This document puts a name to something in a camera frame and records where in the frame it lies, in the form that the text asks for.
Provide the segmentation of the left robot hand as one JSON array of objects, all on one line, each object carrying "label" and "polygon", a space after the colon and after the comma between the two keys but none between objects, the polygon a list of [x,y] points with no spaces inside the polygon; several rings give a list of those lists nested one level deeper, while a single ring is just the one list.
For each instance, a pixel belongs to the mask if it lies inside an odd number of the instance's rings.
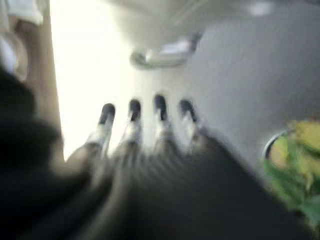
[{"label": "left robot hand", "polygon": [[161,137],[138,144],[141,109],[113,155],[108,103],[96,130],[69,160],[61,134],[38,119],[33,93],[0,72],[0,237],[3,240],[310,240],[299,219],[270,196],[222,142],[197,129],[189,154]]}]

